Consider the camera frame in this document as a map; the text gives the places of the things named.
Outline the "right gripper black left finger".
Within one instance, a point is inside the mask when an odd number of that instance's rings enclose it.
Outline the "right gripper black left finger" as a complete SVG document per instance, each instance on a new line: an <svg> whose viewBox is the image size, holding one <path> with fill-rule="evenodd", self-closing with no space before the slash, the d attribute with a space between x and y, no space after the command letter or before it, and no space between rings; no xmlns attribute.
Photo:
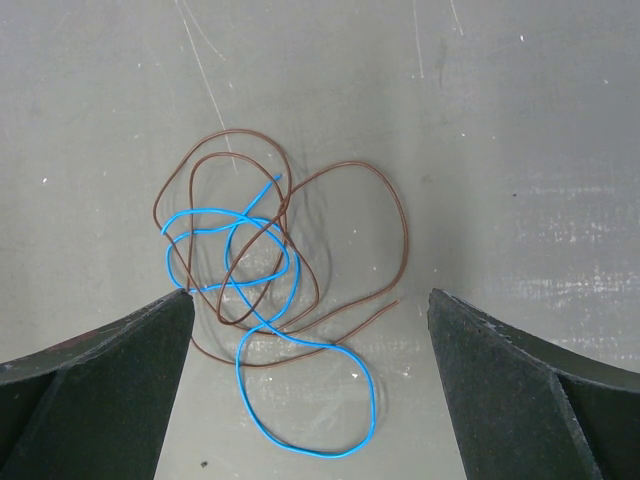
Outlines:
<svg viewBox="0 0 640 480"><path fill-rule="evenodd" d="M176 290L1 365L4 479L151 479L193 330Z"/></svg>

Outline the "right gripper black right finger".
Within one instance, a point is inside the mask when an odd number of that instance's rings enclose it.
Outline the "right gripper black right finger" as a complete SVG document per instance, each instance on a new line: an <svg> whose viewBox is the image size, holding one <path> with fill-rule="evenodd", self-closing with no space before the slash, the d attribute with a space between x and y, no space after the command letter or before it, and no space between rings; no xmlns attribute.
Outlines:
<svg viewBox="0 0 640 480"><path fill-rule="evenodd" d="M469 479L636 479L639 376L443 290L428 329Z"/></svg>

